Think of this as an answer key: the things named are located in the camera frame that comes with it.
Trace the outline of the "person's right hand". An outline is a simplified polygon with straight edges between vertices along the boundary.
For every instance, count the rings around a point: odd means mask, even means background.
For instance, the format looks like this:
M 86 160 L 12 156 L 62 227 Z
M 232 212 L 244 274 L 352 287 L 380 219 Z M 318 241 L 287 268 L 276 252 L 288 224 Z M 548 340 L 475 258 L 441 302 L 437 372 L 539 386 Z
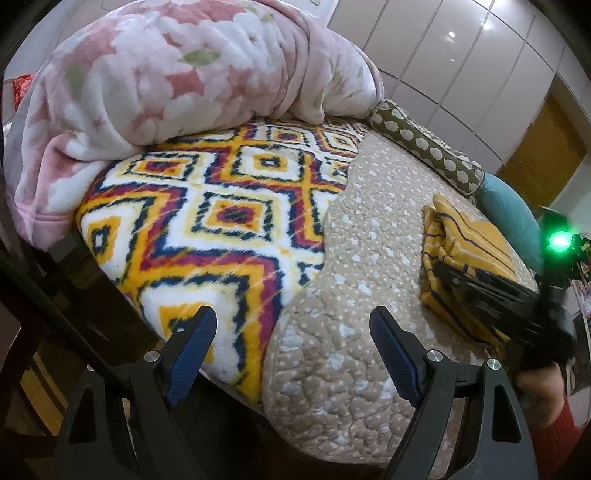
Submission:
M 564 380 L 558 364 L 521 372 L 516 386 L 523 394 L 522 408 L 532 430 L 545 429 L 558 419 L 565 404 Z

